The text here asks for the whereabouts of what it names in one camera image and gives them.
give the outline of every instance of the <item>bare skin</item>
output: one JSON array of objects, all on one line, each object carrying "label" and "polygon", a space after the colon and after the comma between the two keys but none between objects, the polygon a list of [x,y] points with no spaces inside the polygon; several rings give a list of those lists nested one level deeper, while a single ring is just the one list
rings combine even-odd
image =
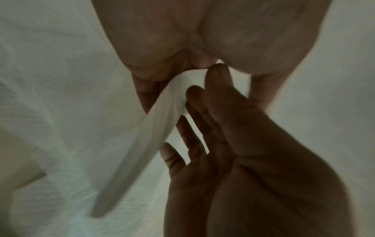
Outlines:
[{"label": "bare skin", "polygon": [[278,127],[232,86],[227,66],[209,69],[205,90],[187,91],[177,128],[191,162],[161,150],[171,184],[166,237],[353,237],[345,188],[317,155]]},{"label": "bare skin", "polygon": [[317,39],[330,0],[92,0],[147,112],[175,75],[221,59],[266,109]]}]

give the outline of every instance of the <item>hand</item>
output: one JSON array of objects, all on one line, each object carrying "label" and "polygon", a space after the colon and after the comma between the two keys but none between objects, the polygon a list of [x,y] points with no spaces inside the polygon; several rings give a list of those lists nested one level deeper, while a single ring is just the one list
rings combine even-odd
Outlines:
[{"label": "hand", "polygon": [[187,91],[177,128],[190,163],[168,143],[171,177],[166,237],[354,236],[347,194],[335,172],[233,88],[228,67],[208,70],[205,90]]},{"label": "hand", "polygon": [[92,0],[147,112],[175,75],[221,59],[266,109],[318,37],[331,0]]}]

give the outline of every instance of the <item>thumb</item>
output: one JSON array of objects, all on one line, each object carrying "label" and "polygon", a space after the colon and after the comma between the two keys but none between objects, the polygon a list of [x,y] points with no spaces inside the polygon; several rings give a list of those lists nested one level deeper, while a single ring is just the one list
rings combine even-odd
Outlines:
[{"label": "thumb", "polygon": [[212,118],[240,156],[264,155],[269,151],[301,147],[260,108],[234,87],[228,66],[212,66],[205,79],[204,102]]}]

